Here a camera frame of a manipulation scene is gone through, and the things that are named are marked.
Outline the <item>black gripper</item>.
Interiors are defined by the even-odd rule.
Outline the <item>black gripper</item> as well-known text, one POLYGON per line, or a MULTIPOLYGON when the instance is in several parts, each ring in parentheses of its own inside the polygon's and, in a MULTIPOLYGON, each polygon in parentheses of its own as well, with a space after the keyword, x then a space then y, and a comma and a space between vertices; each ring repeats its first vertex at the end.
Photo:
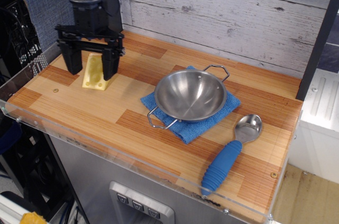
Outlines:
POLYGON ((70 0, 73 25, 57 25, 58 44, 68 71, 75 75, 82 66, 82 51, 102 53, 103 78, 118 72, 120 57, 125 54, 123 34, 109 28, 105 0, 70 0))

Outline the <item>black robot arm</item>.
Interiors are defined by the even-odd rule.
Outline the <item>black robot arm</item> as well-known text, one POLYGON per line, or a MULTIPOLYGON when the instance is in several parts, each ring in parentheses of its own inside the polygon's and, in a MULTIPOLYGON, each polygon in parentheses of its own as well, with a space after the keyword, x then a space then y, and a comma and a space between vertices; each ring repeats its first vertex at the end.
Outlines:
POLYGON ((117 73, 123 47, 119 0, 69 0, 74 24, 57 25, 58 45, 68 71, 75 75, 82 68, 82 51, 101 54, 105 81, 117 73))

